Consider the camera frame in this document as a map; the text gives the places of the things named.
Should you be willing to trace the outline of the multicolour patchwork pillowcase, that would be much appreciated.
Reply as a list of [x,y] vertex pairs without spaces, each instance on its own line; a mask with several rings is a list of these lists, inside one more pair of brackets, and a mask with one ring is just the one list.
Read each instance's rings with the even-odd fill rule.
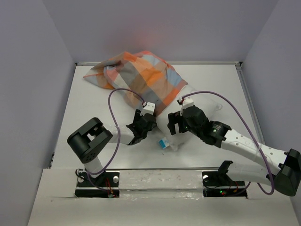
[[97,64],[83,78],[103,89],[126,89],[124,100],[133,108],[138,107],[139,97],[154,103],[156,115],[187,85],[169,63],[149,51],[123,52]]

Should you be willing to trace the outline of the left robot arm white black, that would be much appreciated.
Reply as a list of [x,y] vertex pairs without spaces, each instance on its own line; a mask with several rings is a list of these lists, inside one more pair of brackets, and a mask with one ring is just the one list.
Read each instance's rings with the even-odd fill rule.
[[[105,125],[94,117],[73,132],[67,138],[67,144],[85,166],[88,181],[94,186],[99,186],[104,181],[103,173],[115,157],[119,145],[140,143],[156,126],[153,110],[137,109],[133,122],[125,126]],[[109,162],[103,166],[98,154],[107,144],[116,144],[116,148]]]

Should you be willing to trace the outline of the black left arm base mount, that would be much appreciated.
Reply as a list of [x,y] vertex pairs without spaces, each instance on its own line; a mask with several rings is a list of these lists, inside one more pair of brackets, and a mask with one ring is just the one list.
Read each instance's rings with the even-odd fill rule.
[[76,169],[77,183],[74,195],[78,198],[118,198],[120,171],[107,170],[93,178],[85,169]]

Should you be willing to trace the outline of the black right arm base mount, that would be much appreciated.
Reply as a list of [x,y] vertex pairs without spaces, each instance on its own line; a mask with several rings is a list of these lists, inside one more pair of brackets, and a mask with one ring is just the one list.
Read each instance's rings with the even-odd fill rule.
[[224,161],[217,170],[202,171],[203,196],[205,198],[247,198],[245,181],[235,181],[228,176],[233,161]]

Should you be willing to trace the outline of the white pillow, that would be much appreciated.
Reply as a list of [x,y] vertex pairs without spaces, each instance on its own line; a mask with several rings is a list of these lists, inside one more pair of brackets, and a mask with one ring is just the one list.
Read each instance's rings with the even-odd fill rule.
[[194,101],[194,105],[184,109],[182,115],[183,123],[187,131],[185,133],[179,133],[178,125],[176,124],[176,134],[170,134],[167,127],[168,114],[180,112],[181,106],[177,102],[178,98],[194,92],[196,92],[196,90],[191,85],[186,85],[182,88],[171,104],[169,104],[169,106],[156,118],[158,128],[169,141],[170,147],[174,151],[177,151],[193,136],[200,138],[201,141],[208,145],[214,145],[216,143],[216,139],[209,134],[209,130],[212,128],[213,124],[211,122],[212,116],[222,109],[222,105],[211,99],[207,94],[196,94],[190,96],[190,98]]

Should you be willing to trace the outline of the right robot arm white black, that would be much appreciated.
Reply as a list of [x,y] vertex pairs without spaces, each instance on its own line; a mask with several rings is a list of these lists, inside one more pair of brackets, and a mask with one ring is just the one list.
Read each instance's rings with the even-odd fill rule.
[[241,155],[255,165],[224,161],[216,173],[217,181],[226,185],[232,180],[266,184],[276,191],[295,196],[301,182],[301,154],[295,149],[271,148],[239,134],[219,121],[209,120],[196,106],[170,113],[167,124],[171,135],[190,132],[207,145]]

